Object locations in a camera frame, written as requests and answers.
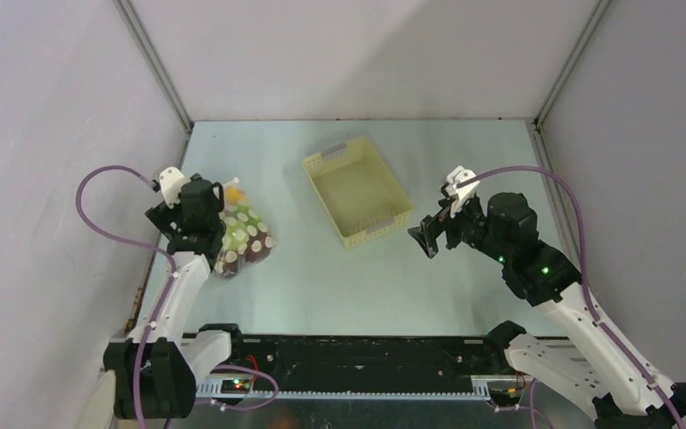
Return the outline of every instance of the white wall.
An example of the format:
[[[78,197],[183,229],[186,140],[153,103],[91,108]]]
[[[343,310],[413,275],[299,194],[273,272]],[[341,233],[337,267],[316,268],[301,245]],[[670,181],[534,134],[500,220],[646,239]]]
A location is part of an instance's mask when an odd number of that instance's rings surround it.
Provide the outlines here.
[[[0,2],[0,427],[73,427],[149,255],[74,210],[104,164],[152,172],[184,133],[112,2]],[[88,190],[104,227],[153,241],[122,173]]]
[[[533,116],[596,0],[135,3],[198,121]]]
[[[686,2],[615,2],[544,127],[598,298],[686,381]]]

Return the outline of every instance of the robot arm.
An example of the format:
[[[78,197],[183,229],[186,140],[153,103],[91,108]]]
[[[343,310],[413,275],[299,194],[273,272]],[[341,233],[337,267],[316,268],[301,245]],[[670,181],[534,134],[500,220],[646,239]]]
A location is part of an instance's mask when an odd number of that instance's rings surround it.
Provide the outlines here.
[[[167,279],[171,287],[160,289],[155,310],[138,321],[124,342],[111,342],[104,353],[105,367],[117,375],[114,413],[123,419],[135,418],[133,358],[139,348],[144,348],[140,391],[147,418],[188,416],[198,384],[231,354],[230,334],[223,331],[202,331],[187,347],[180,346],[198,291],[222,249],[222,185],[197,174],[188,179],[170,167],[159,176],[158,187],[163,203],[146,216],[169,239],[167,252],[177,269]],[[141,344],[146,328],[151,332]]]
[[[474,193],[479,182],[465,184],[474,176],[461,166],[449,174],[439,212],[425,217],[409,234],[430,258],[438,253],[437,238],[445,232],[448,248],[463,242],[497,260],[515,296],[562,326],[588,362],[578,365],[555,349],[541,348],[535,337],[511,322],[489,333],[488,341],[504,351],[511,367],[570,399],[596,420],[598,428],[672,427],[674,420],[656,387],[673,393],[671,401],[684,416],[686,383],[673,383],[652,366],[592,299],[599,315],[594,320],[584,295],[590,292],[581,286],[580,272],[564,254],[539,239],[537,215],[522,194],[493,196],[485,215]],[[616,341],[655,383],[647,382]]]

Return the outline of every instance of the light blue table surface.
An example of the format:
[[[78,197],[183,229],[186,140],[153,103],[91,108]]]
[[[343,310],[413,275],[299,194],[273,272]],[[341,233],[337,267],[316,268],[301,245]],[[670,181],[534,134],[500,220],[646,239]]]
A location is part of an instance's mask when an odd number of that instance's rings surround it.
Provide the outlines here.
[[[467,246],[448,251],[443,238],[430,260],[404,228],[343,249],[301,160],[360,135],[372,139],[414,202],[410,225],[437,212],[439,188],[459,164],[476,173],[537,164],[521,120],[198,122],[181,170],[210,181],[239,177],[277,246],[229,281],[213,275],[186,332],[238,323],[250,333],[483,335],[513,320],[537,335],[564,335],[511,293],[500,264]],[[522,192],[538,213],[540,237],[561,248],[538,175],[488,178],[478,195],[484,204],[502,191]],[[141,315],[150,311],[166,269],[157,256]]]

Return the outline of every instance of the plastic bag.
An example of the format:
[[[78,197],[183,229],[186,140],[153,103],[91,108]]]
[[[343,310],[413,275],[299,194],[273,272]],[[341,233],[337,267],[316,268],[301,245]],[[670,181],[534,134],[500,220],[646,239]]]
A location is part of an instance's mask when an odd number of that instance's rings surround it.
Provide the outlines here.
[[[240,188],[238,178],[222,185],[225,207],[220,219],[225,223],[222,250],[217,256],[214,272],[222,278],[235,277],[247,264],[263,261],[274,249],[274,238]]]

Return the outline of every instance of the yellow basket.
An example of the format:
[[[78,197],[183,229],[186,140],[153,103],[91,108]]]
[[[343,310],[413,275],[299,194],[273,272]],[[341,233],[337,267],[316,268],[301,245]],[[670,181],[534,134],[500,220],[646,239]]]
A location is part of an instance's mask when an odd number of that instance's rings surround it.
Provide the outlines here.
[[[414,205],[367,137],[330,147],[302,163],[343,247],[406,224]]]

